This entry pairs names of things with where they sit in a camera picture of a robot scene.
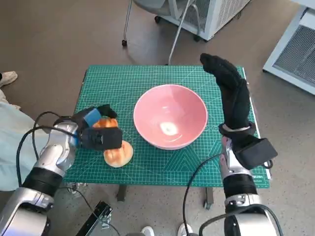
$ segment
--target black bracket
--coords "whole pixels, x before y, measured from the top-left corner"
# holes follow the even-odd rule
[[[94,214],[99,218],[107,218],[109,219],[112,214],[113,209],[105,202],[100,201],[95,209]],[[81,227],[79,232],[76,234],[76,236],[89,236],[93,229],[96,227],[96,225],[99,223],[98,219],[94,214],[91,214],[87,221],[84,223],[84,225]]]

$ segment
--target silver robot arm segment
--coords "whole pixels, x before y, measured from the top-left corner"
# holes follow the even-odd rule
[[[54,127],[75,134],[78,125],[62,122]],[[45,236],[50,228],[46,212],[75,157],[75,138],[52,130],[39,160],[22,187],[15,190],[0,215],[0,236]]]
[[[222,146],[220,171],[226,197],[224,202],[226,213],[240,207],[262,204],[251,171],[244,168],[236,159],[232,141],[223,137]],[[226,218],[224,233],[226,236],[277,236],[269,214],[262,209],[253,209]]]

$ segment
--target pink bowl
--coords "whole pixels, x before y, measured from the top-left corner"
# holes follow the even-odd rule
[[[161,85],[139,98],[133,121],[147,142],[160,149],[176,150],[200,136],[208,112],[194,91],[180,85]]]

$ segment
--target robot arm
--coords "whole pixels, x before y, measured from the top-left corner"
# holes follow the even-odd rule
[[[247,82],[236,67],[217,56],[202,54],[206,72],[215,76],[221,90],[224,123],[219,125],[222,138],[220,172],[225,193],[225,212],[231,213],[250,205],[262,204],[251,169],[277,156],[267,139],[256,138],[255,124],[248,121],[250,97]],[[269,214],[258,207],[227,217],[226,236],[276,236]]]
[[[117,115],[105,105],[55,122],[55,128],[77,135],[78,139],[57,130],[50,132],[40,158],[0,215],[0,236],[48,235],[50,221],[46,212],[53,207],[54,195],[74,163],[76,148],[106,150],[122,145],[120,129],[91,127],[101,116],[115,118]]]

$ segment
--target vent grille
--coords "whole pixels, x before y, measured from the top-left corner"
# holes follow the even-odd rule
[[[273,66],[315,84],[315,30],[299,26]]]
[[[209,10],[210,1],[212,0],[197,0],[195,2],[199,11],[201,31],[205,31],[206,28],[207,14]],[[197,17],[193,7],[188,8],[184,22],[195,26],[196,29],[198,28]]]
[[[250,0],[222,0],[217,22],[217,30],[221,29],[249,2]]]

